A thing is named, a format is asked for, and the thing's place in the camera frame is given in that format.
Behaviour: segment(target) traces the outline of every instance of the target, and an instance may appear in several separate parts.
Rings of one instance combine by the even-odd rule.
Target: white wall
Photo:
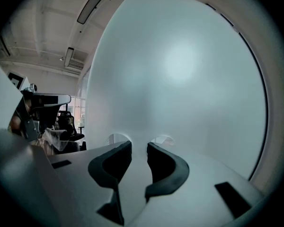
[[[27,76],[29,83],[34,83],[37,85],[38,93],[57,93],[68,94],[71,96],[76,95],[76,85],[78,79],[75,77],[14,65],[2,65],[1,67],[5,73],[7,73],[9,70],[13,70],[24,76]]]

